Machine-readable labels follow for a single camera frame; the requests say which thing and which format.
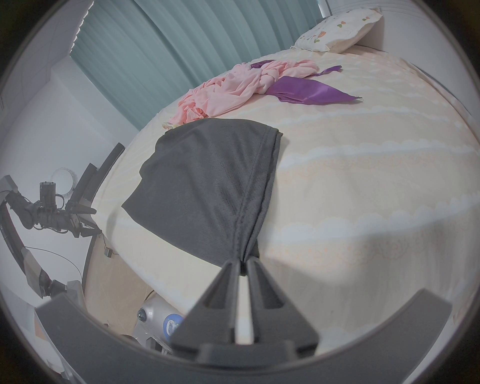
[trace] curtain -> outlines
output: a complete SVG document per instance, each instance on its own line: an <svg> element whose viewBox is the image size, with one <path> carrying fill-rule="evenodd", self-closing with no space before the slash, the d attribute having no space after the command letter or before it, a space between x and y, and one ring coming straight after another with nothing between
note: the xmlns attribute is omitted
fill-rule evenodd
<svg viewBox="0 0 480 384"><path fill-rule="evenodd" d="M288 49L316 0L96 0L70 53L137 128L235 64Z"/></svg>

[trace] pillow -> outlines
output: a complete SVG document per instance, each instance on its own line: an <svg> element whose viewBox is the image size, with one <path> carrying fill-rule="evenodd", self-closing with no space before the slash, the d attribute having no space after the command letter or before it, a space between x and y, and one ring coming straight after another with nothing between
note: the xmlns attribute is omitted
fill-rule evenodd
<svg viewBox="0 0 480 384"><path fill-rule="evenodd" d="M295 42L297 48L342 53L364 37L379 21L379 10L358 8L323 19Z"/></svg>

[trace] pink cloth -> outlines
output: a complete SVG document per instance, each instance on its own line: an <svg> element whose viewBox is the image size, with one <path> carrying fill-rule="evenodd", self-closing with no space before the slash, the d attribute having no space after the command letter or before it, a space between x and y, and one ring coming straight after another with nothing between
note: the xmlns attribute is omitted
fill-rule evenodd
<svg viewBox="0 0 480 384"><path fill-rule="evenodd" d="M303 78L317 71L317 65L311 60L274 60L261 68L237 64L226 74L188 91L179 101L177 114L170 123L185 124L221 115L240 107L254 93L264 94L282 76Z"/></svg>

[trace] bed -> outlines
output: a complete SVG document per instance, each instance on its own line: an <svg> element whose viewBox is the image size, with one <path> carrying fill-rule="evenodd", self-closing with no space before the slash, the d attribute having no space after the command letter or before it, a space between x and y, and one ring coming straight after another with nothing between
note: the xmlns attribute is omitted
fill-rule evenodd
<svg viewBox="0 0 480 384"><path fill-rule="evenodd" d="M372 48L343 54L291 48L260 60L311 59L322 82L361 102L280 103L254 95L221 118L283 132L260 257L321 335L317 354L368 332L427 288L461 319L478 285L480 144L475 121L438 83ZM95 220L125 262L183 314L219 267L181 251L121 208L177 103L140 131L100 186ZM251 341L248 283L240 279L237 336Z"/></svg>

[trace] cylindrical motor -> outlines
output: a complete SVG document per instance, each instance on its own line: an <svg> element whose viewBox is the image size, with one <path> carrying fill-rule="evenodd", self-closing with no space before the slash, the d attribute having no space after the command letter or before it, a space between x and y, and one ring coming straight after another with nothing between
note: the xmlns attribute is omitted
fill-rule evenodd
<svg viewBox="0 0 480 384"><path fill-rule="evenodd" d="M57 209L55 200L56 186L54 182L44 181L40 183L40 201L45 209L54 211Z"/></svg>
<svg viewBox="0 0 480 384"><path fill-rule="evenodd" d="M137 313L139 323L163 348L171 352L170 336L180 325L183 316L165 299L153 294Z"/></svg>

